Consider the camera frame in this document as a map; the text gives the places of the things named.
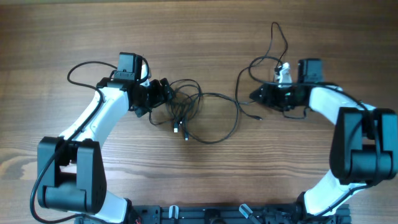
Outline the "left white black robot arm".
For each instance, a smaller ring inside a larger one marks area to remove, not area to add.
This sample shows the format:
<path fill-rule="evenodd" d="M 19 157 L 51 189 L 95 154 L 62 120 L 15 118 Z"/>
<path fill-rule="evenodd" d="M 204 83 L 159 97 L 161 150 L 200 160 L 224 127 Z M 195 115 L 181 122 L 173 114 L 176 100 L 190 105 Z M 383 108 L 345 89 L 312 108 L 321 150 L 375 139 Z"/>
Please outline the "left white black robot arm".
<path fill-rule="evenodd" d="M 129 111 L 137 117 L 170 101 L 174 91 L 167 79 L 151 80 L 148 61 L 121 52 L 118 65 L 96 86 L 94 98 L 80 117 L 58 137 L 44 137 L 37 147 L 37 180 L 30 195 L 30 212 L 42 208 L 71 212 L 77 222 L 142 223 L 131 201 L 107 190 L 101 148 L 117 122 Z"/>

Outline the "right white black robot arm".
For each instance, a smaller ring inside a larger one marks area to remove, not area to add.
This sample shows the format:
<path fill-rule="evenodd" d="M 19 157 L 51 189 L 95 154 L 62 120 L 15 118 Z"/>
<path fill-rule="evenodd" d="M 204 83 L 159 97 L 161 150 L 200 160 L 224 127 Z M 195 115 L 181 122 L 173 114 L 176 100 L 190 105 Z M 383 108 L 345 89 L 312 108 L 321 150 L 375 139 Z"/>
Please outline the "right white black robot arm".
<path fill-rule="evenodd" d="M 298 79 L 290 65 L 279 63 L 273 82 L 262 81 L 250 99 L 285 113 L 302 106 L 320 113 L 335 126 L 329 171 L 301 193 L 289 211 L 291 222 L 327 222 L 354 194 L 397 175 L 397 114 L 362 103 L 323 79 L 319 58 L 298 62 Z"/>

